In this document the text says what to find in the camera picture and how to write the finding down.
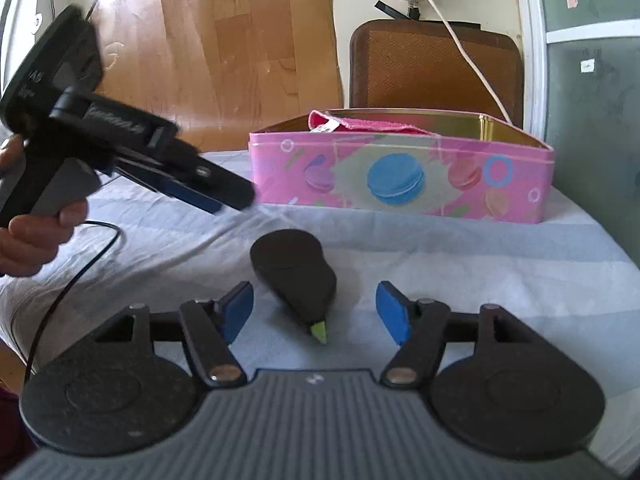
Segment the grey blue bed sheet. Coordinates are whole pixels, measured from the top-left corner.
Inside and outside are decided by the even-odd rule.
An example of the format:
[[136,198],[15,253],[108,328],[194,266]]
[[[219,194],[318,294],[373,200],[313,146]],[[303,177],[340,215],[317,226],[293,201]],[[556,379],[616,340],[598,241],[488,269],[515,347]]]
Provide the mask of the grey blue bed sheet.
[[33,278],[1,282],[1,337],[46,364],[130,304],[155,311],[218,298],[254,281],[250,246],[282,229],[311,232],[337,277],[327,344],[262,283],[233,344],[246,370],[368,368],[395,353],[376,286],[459,312],[500,304],[600,382],[608,406],[591,445],[628,474],[639,460],[639,270],[610,234],[558,191],[538,224],[257,205],[206,214],[125,179],[90,200],[90,223]]

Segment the pink towel cloth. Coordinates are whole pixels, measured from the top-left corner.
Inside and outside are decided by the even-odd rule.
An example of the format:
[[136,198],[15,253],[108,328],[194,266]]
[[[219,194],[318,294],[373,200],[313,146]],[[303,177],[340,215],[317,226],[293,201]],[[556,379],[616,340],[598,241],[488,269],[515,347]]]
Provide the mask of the pink towel cloth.
[[338,117],[326,112],[319,112],[318,110],[313,110],[308,115],[308,128],[310,132],[314,133],[355,131],[381,134],[393,133],[437,136],[437,133],[432,133],[413,125],[402,124],[401,122]]

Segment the white door frame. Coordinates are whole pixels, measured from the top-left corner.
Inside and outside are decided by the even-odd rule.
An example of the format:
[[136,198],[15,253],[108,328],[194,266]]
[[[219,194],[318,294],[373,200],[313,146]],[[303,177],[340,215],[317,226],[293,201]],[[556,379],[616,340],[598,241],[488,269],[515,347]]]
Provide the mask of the white door frame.
[[544,140],[548,116],[548,46],[544,2],[518,0],[524,66],[523,129]]

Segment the pink macaron biscuit tin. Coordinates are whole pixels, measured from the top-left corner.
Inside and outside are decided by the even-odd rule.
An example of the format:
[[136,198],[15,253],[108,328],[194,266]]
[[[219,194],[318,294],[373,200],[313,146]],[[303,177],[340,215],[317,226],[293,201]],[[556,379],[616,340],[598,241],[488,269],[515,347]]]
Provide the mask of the pink macaron biscuit tin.
[[482,113],[329,110],[437,133],[314,133],[308,116],[250,134],[259,199],[288,204],[538,223],[553,177],[548,144]]

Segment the wood pattern board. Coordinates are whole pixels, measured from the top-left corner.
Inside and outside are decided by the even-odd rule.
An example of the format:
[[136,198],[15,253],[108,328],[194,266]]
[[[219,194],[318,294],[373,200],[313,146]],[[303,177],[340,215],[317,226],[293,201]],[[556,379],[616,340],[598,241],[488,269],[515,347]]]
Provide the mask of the wood pattern board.
[[98,0],[91,19],[102,94],[204,152],[343,104],[332,0]]

